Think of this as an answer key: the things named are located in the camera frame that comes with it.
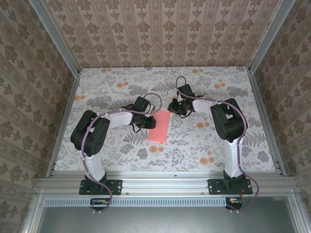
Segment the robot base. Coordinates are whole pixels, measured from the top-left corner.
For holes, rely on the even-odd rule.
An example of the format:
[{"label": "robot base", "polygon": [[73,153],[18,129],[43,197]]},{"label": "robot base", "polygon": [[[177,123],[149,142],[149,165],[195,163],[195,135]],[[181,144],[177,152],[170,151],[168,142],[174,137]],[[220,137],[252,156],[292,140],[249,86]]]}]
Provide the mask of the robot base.
[{"label": "robot base", "polygon": [[207,183],[210,195],[253,194],[251,182],[243,174],[231,178],[224,171],[223,179],[210,179]]},{"label": "robot base", "polygon": [[[121,195],[122,180],[107,180],[107,174],[100,180],[105,184],[112,192],[113,195]],[[109,195],[108,190],[103,186],[95,183],[90,178],[85,176],[85,180],[80,183],[80,195]]]}]

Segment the floral tablecloth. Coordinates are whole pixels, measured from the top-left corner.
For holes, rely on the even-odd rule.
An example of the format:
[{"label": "floral tablecloth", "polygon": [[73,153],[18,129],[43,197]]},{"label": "floral tablecloth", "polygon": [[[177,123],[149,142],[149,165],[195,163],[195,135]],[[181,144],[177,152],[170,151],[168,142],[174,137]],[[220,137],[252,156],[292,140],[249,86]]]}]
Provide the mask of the floral tablecloth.
[{"label": "floral tablecloth", "polygon": [[[141,67],[89,68],[80,83],[58,155],[55,170],[82,170],[81,152],[70,135],[84,111],[115,110],[133,103],[137,96],[156,92],[167,110],[176,97],[175,80],[183,75],[196,95],[213,99],[235,98],[248,122],[243,141],[242,165],[246,171],[274,171],[274,165],[245,67]],[[156,97],[148,96],[155,107]],[[181,119],[171,114],[167,140],[147,140],[148,130],[134,133],[131,126],[109,130],[100,151],[105,170],[111,171],[222,171],[223,141],[211,115],[193,113]]]}]

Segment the pink sponge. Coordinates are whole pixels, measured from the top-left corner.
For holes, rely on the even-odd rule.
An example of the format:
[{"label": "pink sponge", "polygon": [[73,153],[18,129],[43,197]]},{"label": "pink sponge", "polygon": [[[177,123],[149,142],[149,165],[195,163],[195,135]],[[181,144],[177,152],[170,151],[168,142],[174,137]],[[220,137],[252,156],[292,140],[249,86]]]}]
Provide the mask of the pink sponge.
[{"label": "pink sponge", "polygon": [[160,110],[153,116],[156,120],[155,128],[149,130],[148,141],[165,142],[167,137],[167,130],[169,128],[170,111]]}]

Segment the purple cable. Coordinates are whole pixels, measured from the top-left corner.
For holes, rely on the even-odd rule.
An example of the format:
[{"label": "purple cable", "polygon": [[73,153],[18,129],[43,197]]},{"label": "purple cable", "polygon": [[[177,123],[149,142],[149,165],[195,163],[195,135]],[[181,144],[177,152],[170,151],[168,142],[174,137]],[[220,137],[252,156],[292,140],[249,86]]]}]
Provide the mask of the purple cable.
[{"label": "purple cable", "polygon": [[179,89],[178,89],[178,86],[177,86],[178,80],[179,80],[180,78],[183,78],[183,79],[185,80],[185,84],[187,84],[187,79],[186,79],[184,76],[179,76],[179,77],[176,79],[176,83],[175,83],[176,88],[177,88],[178,92],[179,92],[182,96],[187,97],[187,98],[191,98],[191,99],[195,99],[195,100],[209,100],[209,101],[212,101],[212,102],[215,102],[215,103],[224,103],[224,104],[230,106],[231,108],[233,108],[233,109],[241,116],[242,121],[243,121],[243,124],[244,124],[244,131],[243,131],[243,133],[241,134],[241,136],[239,137],[239,139],[238,139],[238,141],[237,141],[238,167],[239,167],[241,173],[242,173],[244,176],[246,176],[247,178],[249,178],[252,182],[254,182],[255,185],[257,186],[257,191],[256,191],[256,194],[254,195],[254,198],[252,199],[252,201],[251,201],[247,206],[245,206],[245,207],[243,207],[243,208],[241,208],[241,209],[239,209],[239,210],[237,210],[237,211],[242,211],[242,210],[247,209],[251,204],[253,204],[253,202],[255,201],[256,197],[258,196],[258,193],[259,193],[259,185],[258,185],[257,181],[255,181],[251,176],[247,175],[247,174],[245,173],[245,171],[244,171],[244,170],[242,169],[242,167],[241,167],[241,159],[240,159],[240,141],[241,141],[242,138],[244,137],[244,135],[245,135],[245,133],[246,133],[246,130],[247,130],[247,123],[246,123],[246,119],[245,119],[243,113],[242,113],[236,106],[234,106],[233,104],[228,103],[228,102],[226,102],[226,101],[223,101],[223,100],[214,100],[214,99],[206,98],[206,97],[192,97],[192,96],[188,96],[188,95],[186,95],[186,94],[180,92]]},{"label": "purple cable", "polygon": [[138,111],[133,111],[133,110],[126,110],[126,109],[120,108],[120,109],[118,109],[118,110],[111,111],[111,112],[108,112],[108,113],[101,113],[101,114],[97,115],[97,116],[92,120],[92,122],[90,123],[90,125],[88,126],[88,128],[87,128],[87,130],[86,130],[86,133],[84,134],[84,137],[83,137],[83,140],[82,140],[82,144],[81,144],[81,153],[82,153],[83,165],[84,165],[84,168],[85,168],[85,170],[86,170],[86,173],[89,175],[89,177],[91,178],[91,180],[93,180],[95,183],[97,183],[97,184],[103,186],[105,189],[107,189],[108,192],[109,192],[109,195],[110,195],[110,197],[109,197],[109,202],[108,202],[107,206],[106,206],[105,208],[103,208],[103,209],[101,210],[101,212],[105,211],[105,210],[109,207],[109,205],[111,204],[111,201],[112,201],[112,192],[111,192],[111,190],[110,190],[105,184],[103,184],[103,183],[97,181],[97,180],[91,175],[91,173],[89,172],[89,170],[88,170],[88,168],[87,168],[87,166],[86,166],[85,158],[86,158],[87,155],[84,153],[84,146],[85,146],[85,143],[86,143],[86,137],[87,137],[88,133],[90,132],[91,128],[93,127],[93,125],[95,124],[95,122],[96,122],[100,117],[102,117],[102,116],[105,116],[105,115],[108,115],[108,114],[111,114],[111,113],[119,113],[119,112],[138,113],[138,114],[142,114],[142,115],[153,115],[153,114],[157,113],[158,111],[160,111],[160,109],[161,109],[161,107],[162,107],[162,99],[161,99],[160,95],[158,95],[158,94],[156,94],[156,93],[150,92],[150,93],[147,93],[147,94],[144,96],[144,98],[145,98],[146,96],[148,96],[148,95],[155,95],[155,96],[157,96],[157,97],[160,99],[160,107],[159,107],[157,110],[155,110],[154,112],[152,112],[152,113],[143,113],[143,112],[138,112]]},{"label": "purple cable", "polygon": [[94,204],[97,203],[97,202],[102,202],[102,201],[103,201],[103,200],[100,200],[100,199],[98,199],[98,200],[93,200],[93,201],[92,201],[91,209],[92,209],[93,213],[95,213],[95,211],[96,211],[96,210],[94,210]]}]

